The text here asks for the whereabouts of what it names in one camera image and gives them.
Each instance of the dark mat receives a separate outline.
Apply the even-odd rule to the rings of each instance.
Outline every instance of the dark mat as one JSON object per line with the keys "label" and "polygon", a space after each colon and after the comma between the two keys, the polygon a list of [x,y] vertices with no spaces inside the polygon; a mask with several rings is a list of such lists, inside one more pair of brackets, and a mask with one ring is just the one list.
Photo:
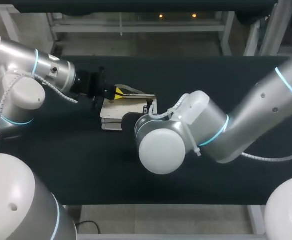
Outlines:
{"label": "dark mat", "polygon": [[[164,112],[183,93],[206,92],[225,112],[284,57],[67,57],[77,69],[106,69],[107,82],[158,95]],[[265,163],[239,157],[218,164],[192,152],[169,175],[145,170],[129,136],[101,130],[91,103],[64,102],[47,92],[32,130],[0,142],[0,153],[20,158],[63,205],[227,204],[263,205],[292,178],[292,161]],[[292,154],[292,118],[261,137],[248,153],[262,157]]]}

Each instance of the robot end cap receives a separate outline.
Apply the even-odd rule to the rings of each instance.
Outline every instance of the robot end cap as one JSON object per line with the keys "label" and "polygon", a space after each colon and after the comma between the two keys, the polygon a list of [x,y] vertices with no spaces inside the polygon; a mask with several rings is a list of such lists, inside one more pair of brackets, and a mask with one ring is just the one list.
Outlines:
{"label": "robot end cap", "polygon": [[185,155],[186,148],[182,138],[169,129],[150,132],[139,145],[142,165],[154,174],[164,175],[177,170]]}

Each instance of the coiled cable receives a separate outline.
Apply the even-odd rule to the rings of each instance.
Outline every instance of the coiled cable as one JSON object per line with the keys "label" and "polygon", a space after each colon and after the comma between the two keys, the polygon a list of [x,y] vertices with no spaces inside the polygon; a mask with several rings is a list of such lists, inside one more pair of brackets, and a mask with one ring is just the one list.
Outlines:
{"label": "coiled cable", "polygon": [[268,157],[260,157],[260,156],[254,156],[247,153],[241,154],[245,158],[257,160],[257,161],[263,161],[263,162],[270,162],[270,163],[280,163],[280,162],[286,162],[292,160],[292,155],[286,156],[286,157],[280,157],[280,158],[268,158]]}

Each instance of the screw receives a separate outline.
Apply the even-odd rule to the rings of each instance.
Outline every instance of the screw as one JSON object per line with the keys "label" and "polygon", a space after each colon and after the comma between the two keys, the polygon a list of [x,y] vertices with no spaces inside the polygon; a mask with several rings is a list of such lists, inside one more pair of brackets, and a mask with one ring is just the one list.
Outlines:
{"label": "screw", "polygon": [[51,68],[50,71],[51,73],[55,74],[58,71],[58,69],[54,66],[53,68]]}

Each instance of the table leg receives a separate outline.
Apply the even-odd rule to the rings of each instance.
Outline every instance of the table leg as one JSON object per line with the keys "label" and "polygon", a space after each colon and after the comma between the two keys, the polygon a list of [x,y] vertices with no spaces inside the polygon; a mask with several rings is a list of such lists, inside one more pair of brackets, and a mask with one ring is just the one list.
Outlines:
{"label": "table leg", "polygon": [[0,17],[6,27],[9,38],[12,41],[19,43],[20,41],[18,27],[15,21],[11,18],[11,15],[9,14],[8,9],[6,7],[0,7]]}
{"label": "table leg", "polygon": [[264,235],[265,222],[260,205],[248,205],[248,213],[254,235]]}
{"label": "table leg", "polygon": [[[53,25],[54,25],[54,18],[53,18],[52,13],[47,13],[47,20],[48,20],[48,23],[49,23],[49,26],[51,29],[51,27],[53,27]],[[54,32],[52,29],[51,29],[51,33],[52,33],[52,37],[53,37],[54,41],[58,41],[57,33]]]}
{"label": "table leg", "polygon": [[229,47],[229,36],[230,36],[230,31],[232,27],[232,23],[234,20],[235,12],[229,11],[227,12],[226,18],[225,18],[225,30],[224,32],[221,33],[220,35],[220,46],[222,50],[222,54],[224,56],[231,56],[231,50]]}
{"label": "table leg", "polygon": [[44,52],[50,54],[55,46],[52,30],[50,29],[48,18],[45,13],[40,13],[39,18],[41,22],[41,28],[43,31],[43,36],[41,38],[44,44]]}
{"label": "table leg", "polygon": [[250,27],[249,37],[244,56],[255,56],[259,40],[260,23],[257,21]]}
{"label": "table leg", "polygon": [[292,15],[292,0],[279,0],[274,7],[266,35],[260,48],[261,56],[277,55]]}

